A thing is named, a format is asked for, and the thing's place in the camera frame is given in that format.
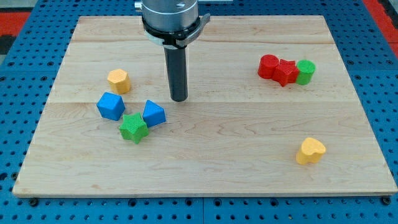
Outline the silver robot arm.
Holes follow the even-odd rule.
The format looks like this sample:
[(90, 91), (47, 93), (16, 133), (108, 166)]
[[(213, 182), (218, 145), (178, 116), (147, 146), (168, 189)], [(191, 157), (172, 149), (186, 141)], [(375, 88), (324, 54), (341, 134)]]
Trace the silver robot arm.
[(184, 30), (199, 17), (198, 0), (140, 0), (134, 7), (148, 26), (163, 32)]

